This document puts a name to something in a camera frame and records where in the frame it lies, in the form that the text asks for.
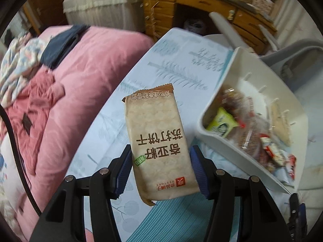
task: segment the metal screw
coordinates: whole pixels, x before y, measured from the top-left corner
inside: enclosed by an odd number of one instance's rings
[[[260,179],[259,179],[259,177],[257,177],[257,176],[255,176],[255,175],[253,175],[253,176],[251,177],[251,181],[252,181],[252,182],[255,182],[255,183],[258,183],[258,182],[260,181]]]
[[[71,174],[65,177],[66,182],[71,182],[73,179],[74,179],[74,176],[72,176]]]
[[[109,172],[109,169],[107,169],[106,167],[101,168],[99,171],[100,174],[107,174],[108,172]]]
[[[217,175],[224,175],[224,174],[225,174],[225,171],[224,171],[224,170],[222,170],[222,169],[217,169],[217,170],[215,171],[215,173],[216,173]]]

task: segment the yellow snack package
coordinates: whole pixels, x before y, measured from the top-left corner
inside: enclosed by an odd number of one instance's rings
[[[220,107],[216,117],[206,128],[208,131],[219,134],[221,137],[227,137],[232,128],[239,124],[223,107]]]

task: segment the green label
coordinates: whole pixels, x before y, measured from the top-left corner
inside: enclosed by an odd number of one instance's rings
[[[134,161],[134,164],[136,166],[140,166],[143,162],[146,161],[146,156],[144,155],[141,155],[140,157],[138,157],[135,161]]]

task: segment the white plastic tray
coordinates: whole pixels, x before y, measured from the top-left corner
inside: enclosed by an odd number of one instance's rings
[[[262,167],[256,160],[234,146],[226,139],[207,131],[202,125],[204,113],[212,103],[222,84],[227,84],[240,90],[245,96],[250,96],[254,102],[254,110],[267,116],[266,104],[279,99],[281,111],[289,110],[288,119],[291,124],[291,153],[297,158],[295,168],[294,188],[284,186],[271,173]],[[259,58],[239,47],[235,49],[232,58],[225,70],[218,89],[204,109],[197,124],[196,136],[220,155],[231,161],[249,175],[260,177],[264,185],[273,190],[284,193],[293,193],[303,173],[308,134],[308,119],[294,94],[284,82]]]

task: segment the red logo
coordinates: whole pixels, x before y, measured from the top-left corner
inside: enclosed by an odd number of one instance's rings
[[[175,181],[176,181],[177,187],[181,187],[185,185],[185,177],[176,178]]]

